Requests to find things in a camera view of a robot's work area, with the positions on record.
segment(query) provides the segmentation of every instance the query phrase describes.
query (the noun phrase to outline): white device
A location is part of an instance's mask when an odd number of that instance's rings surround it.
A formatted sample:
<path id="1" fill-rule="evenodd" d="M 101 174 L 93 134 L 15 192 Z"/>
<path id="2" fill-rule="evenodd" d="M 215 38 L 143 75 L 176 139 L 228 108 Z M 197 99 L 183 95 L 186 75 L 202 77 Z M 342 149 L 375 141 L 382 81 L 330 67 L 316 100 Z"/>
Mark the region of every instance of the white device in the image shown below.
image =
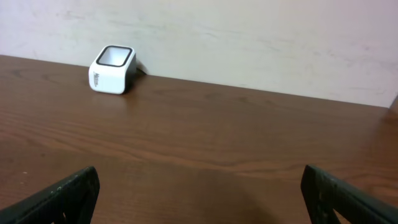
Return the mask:
<path id="1" fill-rule="evenodd" d="M 130 47 L 109 45 L 102 49 L 88 70 L 90 87 L 105 93 L 124 93 L 136 73 L 136 52 Z"/>

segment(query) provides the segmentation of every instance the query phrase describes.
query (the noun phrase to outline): wooden table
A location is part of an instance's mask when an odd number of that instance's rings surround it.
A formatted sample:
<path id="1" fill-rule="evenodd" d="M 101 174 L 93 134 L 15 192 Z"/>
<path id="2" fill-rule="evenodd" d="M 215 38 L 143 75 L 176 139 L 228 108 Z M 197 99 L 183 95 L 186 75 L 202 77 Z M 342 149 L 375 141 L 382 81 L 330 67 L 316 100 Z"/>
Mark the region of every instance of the wooden table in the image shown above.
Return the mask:
<path id="1" fill-rule="evenodd" d="M 0 208 L 88 165 L 92 223 L 310 223 L 305 164 L 398 205 L 388 109 L 153 76 L 108 95 L 87 73 L 0 57 Z"/>

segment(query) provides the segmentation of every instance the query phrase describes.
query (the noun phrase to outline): white wall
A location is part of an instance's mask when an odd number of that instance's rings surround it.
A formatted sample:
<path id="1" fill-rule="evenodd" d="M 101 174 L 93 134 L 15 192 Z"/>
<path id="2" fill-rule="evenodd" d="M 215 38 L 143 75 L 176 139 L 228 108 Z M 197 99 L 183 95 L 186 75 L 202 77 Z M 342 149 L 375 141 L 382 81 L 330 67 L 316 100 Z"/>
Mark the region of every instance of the white wall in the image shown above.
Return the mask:
<path id="1" fill-rule="evenodd" d="M 396 0 L 0 0 L 0 54 L 128 45 L 153 75 L 388 107 L 397 21 Z"/>

